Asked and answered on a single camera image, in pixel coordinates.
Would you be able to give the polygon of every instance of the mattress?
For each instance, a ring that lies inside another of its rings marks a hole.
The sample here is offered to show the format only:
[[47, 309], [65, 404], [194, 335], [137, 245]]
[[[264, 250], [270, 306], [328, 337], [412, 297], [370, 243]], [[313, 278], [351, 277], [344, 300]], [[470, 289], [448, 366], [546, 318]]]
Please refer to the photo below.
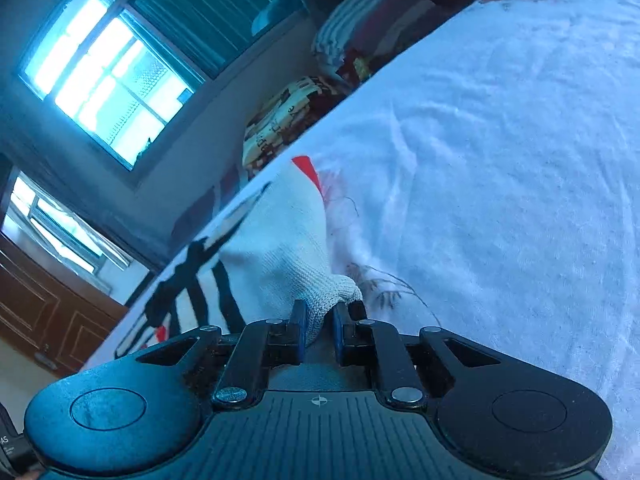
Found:
[[[369, 317], [409, 334], [441, 324], [584, 384], [614, 421], [598, 471], [640, 478], [639, 51], [640, 0], [479, 0], [226, 211], [308, 155], [333, 270], [373, 291]], [[89, 367], [113, 358], [150, 294]]]

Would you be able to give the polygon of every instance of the brown door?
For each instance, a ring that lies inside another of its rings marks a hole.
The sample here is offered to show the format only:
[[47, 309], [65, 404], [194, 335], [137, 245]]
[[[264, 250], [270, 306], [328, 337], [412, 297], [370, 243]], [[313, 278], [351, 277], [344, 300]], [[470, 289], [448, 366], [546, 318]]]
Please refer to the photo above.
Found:
[[59, 376], [77, 372], [126, 313], [23, 233], [0, 232], [0, 337]]

